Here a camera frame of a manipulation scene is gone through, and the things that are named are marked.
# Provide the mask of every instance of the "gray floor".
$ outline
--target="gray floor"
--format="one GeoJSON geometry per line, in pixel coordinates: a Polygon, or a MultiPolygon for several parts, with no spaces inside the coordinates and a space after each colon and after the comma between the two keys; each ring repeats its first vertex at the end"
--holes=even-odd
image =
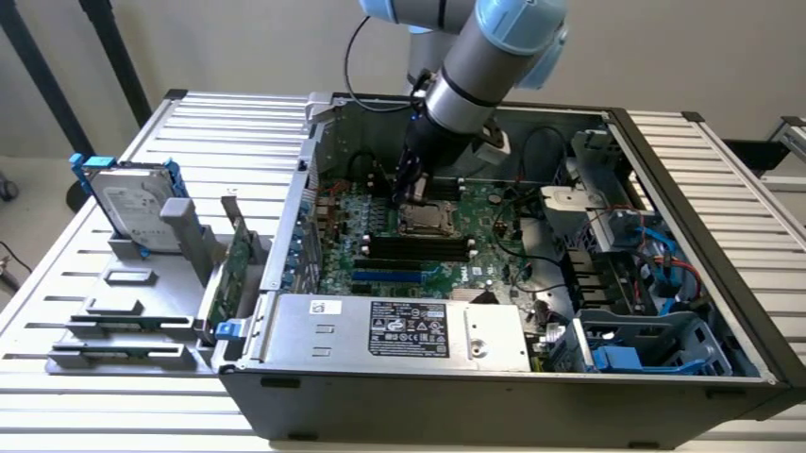
{"type": "MultiPolygon", "coordinates": [[[[0,201],[0,241],[35,267],[74,218],[65,204],[65,194],[77,177],[67,158],[0,157],[0,170],[21,188],[19,198],[9,203],[0,201]]],[[[6,256],[6,251],[0,251],[0,256],[6,256]]],[[[10,265],[10,270],[21,282],[29,276],[17,263],[10,265]]],[[[0,292],[0,310],[10,300],[10,295],[0,292]]]]}

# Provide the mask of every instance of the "electrical cable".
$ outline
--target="electrical cable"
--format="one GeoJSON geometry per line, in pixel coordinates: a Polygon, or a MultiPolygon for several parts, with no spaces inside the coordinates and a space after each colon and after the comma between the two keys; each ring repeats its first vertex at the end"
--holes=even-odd
{"type": "MultiPolygon", "coordinates": [[[[497,222],[498,222],[500,220],[502,220],[502,216],[505,215],[505,211],[506,211],[506,209],[508,209],[508,208],[510,208],[510,207],[512,207],[512,206],[516,204],[516,202],[518,202],[518,201],[522,201],[522,202],[524,202],[524,201],[529,200],[529,198],[530,198],[530,195],[526,195],[526,196],[524,196],[522,198],[517,198],[517,199],[514,199],[514,200],[510,200],[510,201],[509,201],[509,202],[508,202],[508,203],[506,203],[506,204],[502,206],[502,209],[500,210],[500,213],[498,213],[498,215],[496,216],[496,220],[493,221],[493,225],[496,225],[496,224],[497,224],[497,222]]],[[[526,258],[526,259],[529,259],[529,260],[541,260],[541,261],[550,262],[552,264],[554,264],[554,265],[556,265],[556,266],[558,266],[558,267],[561,266],[561,264],[560,264],[560,261],[558,261],[558,260],[554,260],[554,259],[552,259],[552,258],[549,258],[549,257],[544,257],[544,256],[541,256],[541,255],[529,255],[529,254],[526,254],[526,253],[516,252],[516,251],[510,250],[509,248],[506,248],[506,247],[505,247],[505,245],[502,244],[502,240],[500,239],[498,234],[496,234],[496,233],[493,233],[493,242],[494,242],[494,243],[496,243],[496,245],[497,245],[497,246],[498,246],[498,247],[502,249],[502,251],[504,251],[504,252],[505,252],[508,255],[512,255],[513,257],[518,257],[518,258],[526,258]]]]}
{"type": "Polygon", "coordinates": [[[347,92],[350,93],[350,97],[365,110],[374,111],[375,113],[394,113],[397,111],[404,111],[404,110],[412,109],[414,107],[414,102],[410,102],[410,104],[406,106],[393,107],[390,109],[379,109],[378,107],[369,106],[358,98],[358,95],[355,94],[355,91],[353,90],[353,83],[350,82],[350,53],[353,51],[353,45],[355,44],[355,39],[358,38],[358,34],[361,33],[362,29],[365,28],[365,25],[367,24],[369,20],[370,20],[370,17],[369,16],[365,17],[365,20],[362,21],[362,23],[358,25],[358,27],[355,27],[355,31],[353,32],[353,36],[350,37],[350,42],[347,44],[347,51],[345,52],[345,72],[343,72],[345,85],[347,86],[347,92]]]}
{"type": "Polygon", "coordinates": [[[566,141],[566,136],[564,135],[564,133],[561,132],[561,130],[557,127],[549,126],[549,125],[540,125],[540,126],[534,127],[529,131],[529,135],[526,135],[525,144],[521,147],[521,157],[518,160],[518,178],[520,179],[526,178],[526,146],[529,145],[529,142],[532,141],[532,138],[536,136],[536,134],[545,130],[553,132],[554,135],[557,135],[557,137],[560,138],[560,142],[564,145],[564,158],[561,159],[560,164],[562,164],[564,160],[568,159],[569,155],[572,154],[572,148],[569,147],[569,142],[566,141]]]}
{"type": "MultiPolygon", "coordinates": [[[[664,257],[654,257],[653,260],[658,264],[664,263],[664,257]]],[[[702,295],[702,291],[704,291],[704,280],[701,278],[701,273],[697,271],[697,268],[688,262],[681,261],[678,259],[672,260],[672,266],[685,269],[694,276],[694,281],[696,281],[694,296],[696,296],[696,298],[700,298],[702,295]]]]}
{"type": "Polygon", "coordinates": [[[14,258],[14,260],[21,264],[21,266],[23,266],[26,268],[26,270],[29,271],[29,274],[34,273],[34,270],[31,268],[31,266],[29,264],[26,264],[26,261],[23,261],[17,254],[14,253],[14,250],[11,250],[11,247],[7,243],[5,243],[3,241],[0,241],[0,245],[3,245],[3,247],[6,248],[6,250],[10,252],[11,257],[14,258]]]}
{"type": "Polygon", "coordinates": [[[518,288],[524,293],[528,294],[540,294],[540,293],[545,293],[548,291],[556,290],[558,288],[566,288],[569,287],[569,285],[566,283],[562,283],[560,285],[554,285],[554,286],[549,286],[548,288],[542,289],[542,290],[529,290],[525,287],[521,286],[521,276],[525,273],[525,270],[532,267],[532,263],[529,263],[525,267],[522,267],[518,271],[518,273],[516,274],[516,278],[513,281],[513,288],[518,288]]]}

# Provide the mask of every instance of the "blue pcie slot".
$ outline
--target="blue pcie slot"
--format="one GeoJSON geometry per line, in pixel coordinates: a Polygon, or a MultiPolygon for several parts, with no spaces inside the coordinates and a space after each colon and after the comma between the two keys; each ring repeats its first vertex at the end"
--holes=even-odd
{"type": "Polygon", "coordinates": [[[420,283],[422,273],[420,272],[354,272],[354,281],[387,281],[397,283],[420,283]]]}

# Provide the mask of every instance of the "motherboard chip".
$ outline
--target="motherboard chip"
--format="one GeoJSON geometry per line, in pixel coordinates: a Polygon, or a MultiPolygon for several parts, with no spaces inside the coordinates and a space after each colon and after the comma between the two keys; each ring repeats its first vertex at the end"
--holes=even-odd
{"type": "Polygon", "coordinates": [[[454,205],[434,202],[425,206],[402,205],[398,214],[398,231],[413,236],[453,236],[454,205]]]}

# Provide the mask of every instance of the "power supply label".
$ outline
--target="power supply label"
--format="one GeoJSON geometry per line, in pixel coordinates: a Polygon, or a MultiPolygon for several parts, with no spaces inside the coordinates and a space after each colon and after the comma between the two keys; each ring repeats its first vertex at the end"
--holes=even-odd
{"type": "Polygon", "coordinates": [[[373,301],[370,353],[373,356],[452,357],[445,304],[373,301]]]}

